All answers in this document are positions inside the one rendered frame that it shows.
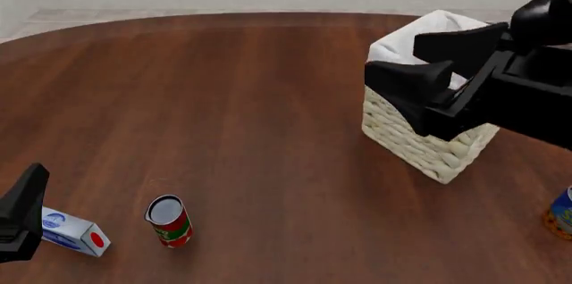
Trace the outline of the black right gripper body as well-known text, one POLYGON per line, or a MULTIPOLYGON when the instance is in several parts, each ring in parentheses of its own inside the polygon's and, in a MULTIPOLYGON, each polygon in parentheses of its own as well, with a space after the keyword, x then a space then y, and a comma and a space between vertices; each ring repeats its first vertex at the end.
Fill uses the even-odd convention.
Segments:
POLYGON ((572 49, 521 47, 503 34, 455 96, 425 109, 427 135, 447 141, 491 123, 572 151, 572 49))

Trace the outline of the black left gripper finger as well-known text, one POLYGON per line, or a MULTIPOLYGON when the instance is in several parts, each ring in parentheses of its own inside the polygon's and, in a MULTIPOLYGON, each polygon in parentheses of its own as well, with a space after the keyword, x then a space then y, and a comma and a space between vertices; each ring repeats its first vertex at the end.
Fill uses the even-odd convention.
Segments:
POLYGON ((0 197, 0 235, 18 235, 22 231, 40 234, 42 205, 49 175, 44 165, 33 163, 0 197))

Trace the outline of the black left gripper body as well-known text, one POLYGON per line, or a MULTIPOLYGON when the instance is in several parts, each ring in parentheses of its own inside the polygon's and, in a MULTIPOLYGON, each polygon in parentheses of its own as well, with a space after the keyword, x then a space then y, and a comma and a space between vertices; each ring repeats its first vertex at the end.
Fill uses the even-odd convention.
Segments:
POLYGON ((32 259, 41 236, 16 227, 0 227, 0 263, 25 262, 32 259))

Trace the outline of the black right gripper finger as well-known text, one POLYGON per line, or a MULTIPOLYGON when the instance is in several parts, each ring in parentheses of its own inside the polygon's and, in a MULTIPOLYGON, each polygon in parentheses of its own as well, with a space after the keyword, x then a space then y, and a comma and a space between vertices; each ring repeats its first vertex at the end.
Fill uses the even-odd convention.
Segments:
POLYGON ((427 63, 452 61, 454 73, 472 79, 495 52, 508 28, 508 23, 501 22, 479 29, 417 34, 414 56, 427 63))
POLYGON ((425 108, 449 90, 452 65, 371 61, 365 64, 365 85, 397 109, 417 135, 426 136, 425 108))

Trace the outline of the white cloth basket liner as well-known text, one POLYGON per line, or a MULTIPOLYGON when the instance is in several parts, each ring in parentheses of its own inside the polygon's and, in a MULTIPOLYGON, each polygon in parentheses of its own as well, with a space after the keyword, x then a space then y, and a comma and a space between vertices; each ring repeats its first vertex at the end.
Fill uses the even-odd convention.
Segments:
POLYGON ((487 26, 487 23, 464 15, 435 10, 378 39, 370 45, 367 60, 425 64, 425 61, 413 55, 414 39, 417 34, 480 29, 484 26, 487 26))

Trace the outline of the white woven basket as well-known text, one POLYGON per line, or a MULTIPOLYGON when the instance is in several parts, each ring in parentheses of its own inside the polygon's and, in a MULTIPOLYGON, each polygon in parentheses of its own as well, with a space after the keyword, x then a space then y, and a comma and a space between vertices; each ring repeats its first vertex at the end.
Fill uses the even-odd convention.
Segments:
POLYGON ((485 123, 452 141, 418 136, 388 101, 365 85, 362 130, 366 136, 441 184, 449 184, 500 130, 485 123))

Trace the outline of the red green tomato sauce can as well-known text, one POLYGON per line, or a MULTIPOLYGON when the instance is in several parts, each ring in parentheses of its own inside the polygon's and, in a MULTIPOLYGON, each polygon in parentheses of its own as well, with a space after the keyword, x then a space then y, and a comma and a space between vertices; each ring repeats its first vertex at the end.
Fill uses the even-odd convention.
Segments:
POLYGON ((184 246, 194 234, 185 205, 176 195, 157 197, 149 204, 144 219, 168 248, 184 246))

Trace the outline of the white carton with red dot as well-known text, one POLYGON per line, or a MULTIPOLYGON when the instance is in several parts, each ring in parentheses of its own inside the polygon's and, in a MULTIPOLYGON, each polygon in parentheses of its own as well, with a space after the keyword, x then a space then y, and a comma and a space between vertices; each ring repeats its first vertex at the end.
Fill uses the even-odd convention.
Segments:
POLYGON ((92 221, 42 207, 42 239, 82 254, 100 257, 111 245, 105 233, 92 221))

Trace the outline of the blue orange printed can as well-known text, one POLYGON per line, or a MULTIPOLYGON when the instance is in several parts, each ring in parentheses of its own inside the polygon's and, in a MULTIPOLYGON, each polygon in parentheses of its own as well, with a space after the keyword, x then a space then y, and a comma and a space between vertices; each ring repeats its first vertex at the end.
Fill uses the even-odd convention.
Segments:
POLYGON ((559 238, 572 241, 572 186, 551 203, 543 215, 543 223, 559 238))

